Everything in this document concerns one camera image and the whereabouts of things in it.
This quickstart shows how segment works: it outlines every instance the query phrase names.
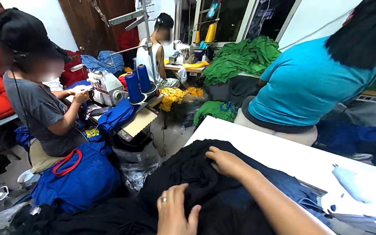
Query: red strap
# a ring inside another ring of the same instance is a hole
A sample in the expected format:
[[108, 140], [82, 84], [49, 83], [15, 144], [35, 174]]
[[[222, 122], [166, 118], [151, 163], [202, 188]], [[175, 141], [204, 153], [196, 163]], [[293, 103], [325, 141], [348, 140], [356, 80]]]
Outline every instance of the red strap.
[[[71, 166], [70, 168], [67, 168], [66, 170], [62, 171], [62, 172], [57, 172], [57, 170], [63, 166], [66, 162], [68, 162], [73, 156], [75, 153], [78, 153], [79, 155], [79, 158], [78, 160], [76, 161], [76, 163]], [[81, 161], [82, 159], [82, 152], [80, 149], [74, 149], [68, 156], [64, 157], [62, 160], [60, 160], [60, 164], [58, 164], [57, 166], [55, 166], [55, 168], [53, 168], [52, 172], [56, 175], [56, 176], [64, 176], [65, 174], [69, 173], [70, 171], [72, 171], [73, 169], [76, 168], [76, 166], [79, 164], [79, 162]]]

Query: blue thread spool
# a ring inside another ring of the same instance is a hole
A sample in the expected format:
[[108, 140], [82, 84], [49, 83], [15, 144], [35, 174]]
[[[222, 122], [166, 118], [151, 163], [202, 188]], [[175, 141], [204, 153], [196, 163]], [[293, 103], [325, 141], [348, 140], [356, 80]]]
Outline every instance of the blue thread spool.
[[150, 79], [148, 75], [148, 70], [144, 64], [140, 64], [137, 67], [138, 75], [139, 75], [139, 82], [140, 82], [140, 89], [143, 93], [149, 93], [153, 91], [154, 86], [150, 84]]
[[139, 88], [139, 79], [133, 72], [126, 73], [127, 90], [129, 91], [130, 103], [137, 104], [143, 101], [143, 95]]

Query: white sewing machine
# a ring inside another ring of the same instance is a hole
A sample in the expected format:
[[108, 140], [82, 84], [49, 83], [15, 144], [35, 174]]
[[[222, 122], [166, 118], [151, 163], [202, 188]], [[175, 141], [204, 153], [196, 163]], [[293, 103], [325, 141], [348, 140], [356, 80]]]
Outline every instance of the white sewing machine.
[[121, 99], [126, 99], [129, 95], [124, 91], [124, 86], [112, 74], [107, 71], [96, 71], [88, 73], [88, 82], [93, 87], [94, 101], [109, 106], [115, 106]]

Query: white tank top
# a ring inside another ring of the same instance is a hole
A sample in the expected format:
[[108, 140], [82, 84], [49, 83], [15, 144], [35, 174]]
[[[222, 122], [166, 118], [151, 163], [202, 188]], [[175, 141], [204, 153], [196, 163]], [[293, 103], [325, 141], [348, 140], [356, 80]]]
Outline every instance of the white tank top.
[[[146, 44], [147, 39], [143, 39], [140, 45]], [[140, 47], [137, 49], [137, 55], [136, 55], [136, 65], [139, 66], [140, 64], [146, 65], [149, 79], [154, 82], [153, 76], [156, 77], [156, 82], [159, 83], [163, 80], [163, 78], [159, 75], [159, 66], [156, 64], [156, 52], [158, 51], [159, 47], [161, 46], [160, 43], [156, 43], [152, 46], [152, 52], [153, 52], [153, 67], [151, 66], [150, 56], [147, 49], [144, 47]]]

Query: pile of green fabric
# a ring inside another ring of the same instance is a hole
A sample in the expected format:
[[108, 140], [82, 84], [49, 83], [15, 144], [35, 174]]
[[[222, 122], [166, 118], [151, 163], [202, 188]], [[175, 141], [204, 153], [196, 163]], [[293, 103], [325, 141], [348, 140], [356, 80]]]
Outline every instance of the pile of green fabric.
[[214, 62], [204, 70], [205, 84], [226, 82], [241, 72], [260, 76], [280, 54], [278, 43], [266, 36], [252, 41], [245, 39], [239, 43], [228, 43], [217, 52]]
[[212, 116], [229, 122], [234, 122], [237, 107], [232, 102], [207, 101], [198, 109], [194, 116], [194, 126], [198, 126], [202, 116]]

